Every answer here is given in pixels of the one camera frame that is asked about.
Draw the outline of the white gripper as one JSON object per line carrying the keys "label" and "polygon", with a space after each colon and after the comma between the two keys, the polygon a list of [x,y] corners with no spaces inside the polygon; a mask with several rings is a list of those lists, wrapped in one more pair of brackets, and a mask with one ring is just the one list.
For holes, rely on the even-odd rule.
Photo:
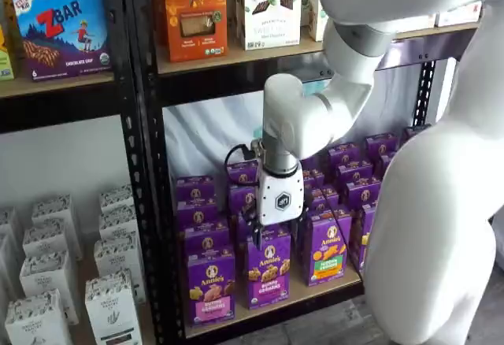
{"label": "white gripper", "polygon": [[248,225],[254,245],[261,250],[264,226],[292,220],[291,227],[298,227],[305,220],[309,206],[304,201],[304,178],[300,163],[293,173],[284,176],[274,176],[261,167],[258,183],[258,217],[251,217]]}

